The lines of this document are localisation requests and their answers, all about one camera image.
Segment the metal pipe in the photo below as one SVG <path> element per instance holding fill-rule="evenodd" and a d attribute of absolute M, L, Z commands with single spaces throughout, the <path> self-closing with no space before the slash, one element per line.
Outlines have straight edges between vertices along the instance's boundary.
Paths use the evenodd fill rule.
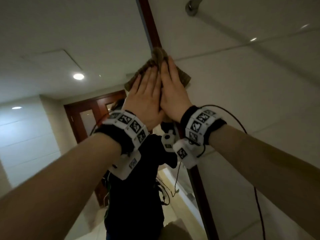
<path fill-rule="evenodd" d="M 202 2 L 202 0 L 190 0 L 186 4 L 186 13 L 193 17 L 197 14 L 199 5 Z"/>

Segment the wooden door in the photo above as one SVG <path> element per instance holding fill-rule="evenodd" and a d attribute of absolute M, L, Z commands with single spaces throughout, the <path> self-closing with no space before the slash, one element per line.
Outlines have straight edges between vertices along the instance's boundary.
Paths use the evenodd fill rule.
<path fill-rule="evenodd" d="M 108 109 L 111 107 L 112 103 L 119 99 L 124 99 L 125 97 L 125 91 L 121 90 L 72 104 L 66 104 L 64 108 L 77 143 L 85 140 L 90 135 L 94 126 L 96 124 L 100 125 L 101 122 L 109 116 Z M 107 190 L 101 182 L 99 182 L 94 192 L 97 196 L 99 205 L 101 207 L 106 206 L 107 202 L 105 196 Z"/>

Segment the recessed light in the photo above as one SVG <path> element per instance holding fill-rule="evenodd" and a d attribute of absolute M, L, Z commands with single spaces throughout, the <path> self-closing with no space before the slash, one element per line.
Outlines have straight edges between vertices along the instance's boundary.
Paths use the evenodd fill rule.
<path fill-rule="evenodd" d="M 82 80 L 82 79 L 84 79 L 85 77 L 84 77 L 83 74 L 77 73 L 77 74 L 74 74 L 74 75 L 73 75 L 73 78 L 76 79 L 76 80 Z"/>
<path fill-rule="evenodd" d="M 305 28 L 305 27 L 308 27 L 310 24 L 305 24 L 303 25 L 301 28 Z"/>

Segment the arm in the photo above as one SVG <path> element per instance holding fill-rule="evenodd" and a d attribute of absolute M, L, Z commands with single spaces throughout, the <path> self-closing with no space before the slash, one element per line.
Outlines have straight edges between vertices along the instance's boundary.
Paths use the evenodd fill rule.
<path fill-rule="evenodd" d="M 180 122 L 192 106 L 172 58 L 161 67 L 161 107 Z M 212 132 L 214 147 L 261 193 L 314 238 L 320 239 L 320 169 L 229 125 Z"/>
<path fill-rule="evenodd" d="M 121 146 L 97 133 L 0 200 L 4 239 L 63 239 Z"/>

